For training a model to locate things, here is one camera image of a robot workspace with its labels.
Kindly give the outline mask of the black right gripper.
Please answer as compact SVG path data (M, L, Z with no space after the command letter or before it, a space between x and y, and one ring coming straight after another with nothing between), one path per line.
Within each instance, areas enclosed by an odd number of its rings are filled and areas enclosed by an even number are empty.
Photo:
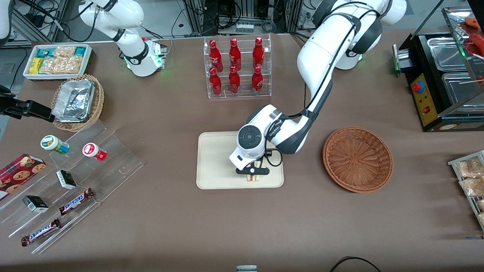
M15 95L11 93L9 88L0 85L0 113L1 115L9 116L12 118L22 118L27 115L24 113L24 107L26 105L26 114L31 117L43 119L47 122L54 122L55 115L52 114L50 107L42 105L34 100L22 101L15 98Z

